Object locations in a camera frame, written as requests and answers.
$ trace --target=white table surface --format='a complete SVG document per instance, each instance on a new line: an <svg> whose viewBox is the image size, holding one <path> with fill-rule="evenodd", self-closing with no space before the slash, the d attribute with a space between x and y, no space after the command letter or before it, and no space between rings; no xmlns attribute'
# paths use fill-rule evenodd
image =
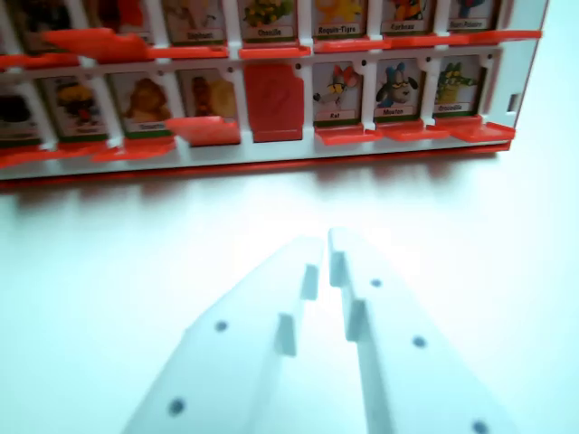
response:
<svg viewBox="0 0 579 434"><path fill-rule="evenodd" d="M1 192L0 433L120 432L201 312L337 225L381 247L522 433L579 432L579 5L551 3L508 153ZM260 431L364 432L340 315L323 281Z"/></svg>

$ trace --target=white plastic frame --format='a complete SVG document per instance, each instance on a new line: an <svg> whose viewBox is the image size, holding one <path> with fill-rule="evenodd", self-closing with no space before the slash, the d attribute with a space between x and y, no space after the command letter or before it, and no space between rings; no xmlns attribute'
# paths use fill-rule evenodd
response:
<svg viewBox="0 0 579 434"><path fill-rule="evenodd" d="M311 37L311 2L312 0L296 0L298 5L299 42L302 45L313 47ZM448 34L446 31L451 0L439 0L434 16L434 31L437 34ZM504 0L499 16L499 29L538 30L540 29L547 0ZM75 26L87 26L87 18L80 2L68 0L71 19ZM157 47L166 47L168 38L166 22L160 13L159 0L145 0L151 17L151 29ZM230 80L235 88L237 99L238 124L242 135L242 142L236 146L207 146L190 147L180 137L176 138L176 149L171 153L144 160L113 161L94 163L90 157L77 157L64 160L49 160L31 162L0 169L0 180L55 176L78 175L89 173L106 173L127 170L171 168L205 165L228 165L251 162L283 161L309 159L331 156L360 156L370 154L386 154L391 152L443 149L472 146L455 138L420 140L415 142L397 142L391 139L381 139L375 142L365 142L345 146L324 146L314 136L313 107L312 107L312 72L311 65L318 62L351 61L355 69L363 74L364 89L362 102L362 122L366 128L373 129L375 123L375 85L376 63L381 59L417 58L421 69L426 72L426 80L422 93L421 119L430 125L433 123L432 107L436 92L440 60L444 56L478 54L481 65L488 68L487 78L481 94L479 113L484 121L492 121L507 127L514 127L519 107L508 111L511 95L520 95L524 92L527 77L530 72L537 41L503 42L496 46L437 46L426 49L413 50L372 50L370 52L343 52L332 54L313 53L309 57L289 60L272 61L242 61L239 58L239 49L242 48L239 14L235 2L223 1L224 18L228 37L230 56L227 59L207 59L172 61L159 59L143 63L121 63L98 65L91 59L81 58L81 66L75 68L55 68L49 70L25 71L12 68L0 76L0 82L19 83L18 86L31 104L31 110L39 123L43 147L54 149L57 145L56 136L50 124L45 108L38 98L38 94L31 84L31 80L41 77L55 77L77 75L90 82L94 89L97 101L104 114L105 123L109 131L109 146L122 146L122 129L112 103L109 89L104 76L108 73L126 71L162 71L161 78L168 98L168 105L174 117L184 116L184 106L179 94L175 71L181 69L216 68L223 78ZM0 2L0 31L5 40L6 51L10 54L22 52L14 28L6 15L4 2ZM368 2L367 32L370 39L381 39L380 24L382 17L382 1ZM299 70L294 69L296 76L304 80L304 126L301 140L290 142L254 143L249 126L245 88L243 81L243 67L255 62L286 63L295 67L300 64ZM477 145L490 145L500 142L485 142Z"/></svg>

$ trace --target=character card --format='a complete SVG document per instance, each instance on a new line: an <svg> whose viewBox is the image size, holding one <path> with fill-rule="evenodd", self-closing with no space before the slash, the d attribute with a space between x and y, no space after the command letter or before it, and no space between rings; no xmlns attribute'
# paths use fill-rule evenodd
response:
<svg viewBox="0 0 579 434"><path fill-rule="evenodd" d="M382 33L423 34L432 29L436 0L384 0Z"/></svg>
<svg viewBox="0 0 579 434"><path fill-rule="evenodd" d="M451 0L450 32L476 32L496 25L498 0Z"/></svg>
<svg viewBox="0 0 579 434"><path fill-rule="evenodd" d="M233 83L224 80L217 69L181 70L177 77L186 116L221 116L226 121L237 119Z"/></svg>
<svg viewBox="0 0 579 434"><path fill-rule="evenodd" d="M314 126L354 125L361 119L362 76L351 61L313 66Z"/></svg>
<svg viewBox="0 0 579 434"><path fill-rule="evenodd" d="M414 120L420 116L424 73L416 59L388 59L377 64L374 122Z"/></svg>
<svg viewBox="0 0 579 434"><path fill-rule="evenodd" d="M41 33L71 29L71 18L64 0L6 0L14 28L26 52L54 52L58 49L43 40Z"/></svg>
<svg viewBox="0 0 579 434"><path fill-rule="evenodd" d="M298 35L296 2L297 0L239 0L243 41L294 41Z"/></svg>
<svg viewBox="0 0 579 434"><path fill-rule="evenodd" d="M225 42L222 0L163 0L162 6L173 45Z"/></svg>
<svg viewBox="0 0 579 434"><path fill-rule="evenodd" d="M367 0L312 0L312 34L318 39L365 35Z"/></svg>
<svg viewBox="0 0 579 434"><path fill-rule="evenodd" d="M153 43L151 24L144 0L83 0L89 23L108 27L115 33L135 33Z"/></svg>
<svg viewBox="0 0 579 434"><path fill-rule="evenodd" d="M73 76L38 82L61 141L107 139L107 128L91 88Z"/></svg>
<svg viewBox="0 0 579 434"><path fill-rule="evenodd" d="M0 149L41 143L38 126L26 99L16 87L0 85Z"/></svg>
<svg viewBox="0 0 579 434"><path fill-rule="evenodd" d="M109 75L109 84L128 138L169 136L165 121L171 118L166 91L157 75L119 72Z"/></svg>
<svg viewBox="0 0 579 434"><path fill-rule="evenodd" d="M484 72L479 56L451 56L442 59L433 116L476 115Z"/></svg>

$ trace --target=red flip-down tile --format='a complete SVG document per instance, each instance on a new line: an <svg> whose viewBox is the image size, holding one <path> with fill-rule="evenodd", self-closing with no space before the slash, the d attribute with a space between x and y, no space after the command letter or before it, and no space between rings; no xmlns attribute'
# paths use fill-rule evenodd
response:
<svg viewBox="0 0 579 434"><path fill-rule="evenodd" d="M340 39L335 41L317 40L314 52L365 52L367 50L387 50L391 47L391 39L376 41L365 38Z"/></svg>
<svg viewBox="0 0 579 434"><path fill-rule="evenodd" d="M436 129L446 130L452 137L468 143L508 141L515 138L516 130L494 122L482 123L480 115L458 118L438 118Z"/></svg>
<svg viewBox="0 0 579 434"><path fill-rule="evenodd" d="M364 129L362 124L347 127L317 127L315 131L316 138L326 146L375 142L382 138L379 132Z"/></svg>
<svg viewBox="0 0 579 434"><path fill-rule="evenodd" d="M291 65L250 64L243 75L253 140L300 140L304 125L304 82L294 75Z"/></svg>
<svg viewBox="0 0 579 434"><path fill-rule="evenodd" d="M164 156L175 149L175 140L173 137L125 138L123 145L123 147L112 147L99 152L92 158L92 161L106 163Z"/></svg>
<svg viewBox="0 0 579 434"><path fill-rule="evenodd" d="M165 125L192 146L239 145L242 141L237 122L221 116L172 118Z"/></svg>
<svg viewBox="0 0 579 434"><path fill-rule="evenodd" d="M399 142L413 142L448 137L451 133L441 128L424 126L421 119L406 122L376 124L376 129L382 137L388 137Z"/></svg>
<svg viewBox="0 0 579 434"><path fill-rule="evenodd" d="M541 39L543 32L540 30L489 30L469 34L469 43L495 44L506 41L525 41L528 39Z"/></svg>
<svg viewBox="0 0 579 434"><path fill-rule="evenodd" d="M239 57L242 59L294 59L310 54L311 49L302 45L276 48L241 48L239 50Z"/></svg>
<svg viewBox="0 0 579 434"><path fill-rule="evenodd" d="M119 35L111 29L71 29L44 32L43 39L68 52L100 63L145 61L148 45L136 34Z"/></svg>

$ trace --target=cartoon lion picture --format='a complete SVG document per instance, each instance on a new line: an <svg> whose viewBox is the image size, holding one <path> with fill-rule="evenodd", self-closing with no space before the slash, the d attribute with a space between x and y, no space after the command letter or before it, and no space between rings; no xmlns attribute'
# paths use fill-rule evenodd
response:
<svg viewBox="0 0 579 434"><path fill-rule="evenodd" d="M137 81L124 116L136 123L160 122L171 118L163 89L151 79Z"/></svg>

